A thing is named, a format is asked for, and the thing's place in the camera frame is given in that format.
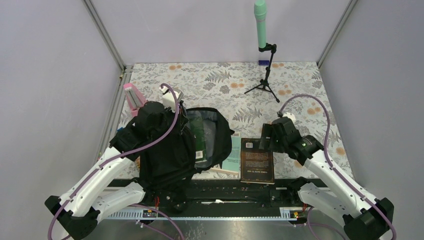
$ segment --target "tripod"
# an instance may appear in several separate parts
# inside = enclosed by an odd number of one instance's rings
[[[259,89],[259,90],[262,90],[262,91],[265,91],[265,92],[268,92],[268,93],[272,93],[272,95],[274,95],[274,98],[277,101],[277,103],[279,103],[280,100],[277,98],[277,96],[275,95],[275,93],[271,89],[270,84],[268,83],[268,77],[270,76],[270,72],[271,72],[271,64],[273,63],[274,54],[277,51],[277,45],[267,43],[265,47],[259,48],[259,52],[265,52],[265,51],[271,51],[271,58],[269,59],[269,65],[265,68],[266,69],[265,79],[261,79],[259,85],[253,87],[252,89],[248,90],[244,94],[247,94],[248,92],[250,92],[254,89]]]

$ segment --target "floral tablecloth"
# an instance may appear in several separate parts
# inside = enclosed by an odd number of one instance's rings
[[[280,99],[277,103],[269,92],[253,90],[244,92],[259,84],[265,77],[265,66],[256,62],[208,62],[208,63],[137,63],[134,65],[130,82],[149,101],[162,101],[159,91],[161,83],[168,83],[180,89],[186,108],[213,107],[228,120],[231,129],[242,137],[259,138],[262,124],[271,123],[277,118],[276,112],[290,97],[297,94],[310,94],[322,100],[330,114],[329,154],[352,176],[342,139],[332,113],[330,103],[317,64],[315,62],[276,62],[272,64],[268,81]],[[295,125],[302,135],[311,134],[324,142],[327,125],[324,111],[311,98],[296,98],[285,109],[295,115]],[[132,118],[128,103],[120,116],[119,128]],[[276,179],[316,178],[311,171],[290,159],[286,154],[274,153]],[[139,175],[137,164],[124,169],[120,179]],[[224,173],[206,171],[196,174],[194,179],[239,178]]]

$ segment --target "black book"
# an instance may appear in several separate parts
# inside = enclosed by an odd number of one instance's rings
[[[259,149],[259,138],[241,139],[241,182],[274,184],[274,158],[270,150]]]

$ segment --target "barcode label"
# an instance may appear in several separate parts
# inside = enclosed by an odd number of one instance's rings
[[[203,158],[203,151],[197,151],[196,152],[196,159],[202,159]]]

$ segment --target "gray wall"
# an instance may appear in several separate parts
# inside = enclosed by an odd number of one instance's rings
[[[423,9],[360,0],[321,68],[353,174],[394,203],[400,240],[423,232]]]
[[[256,0],[92,1],[126,64],[258,60]],[[348,3],[266,0],[274,60],[317,61]]]
[[[46,198],[93,165],[120,71],[81,0],[1,1],[0,33],[0,239],[42,240]]]

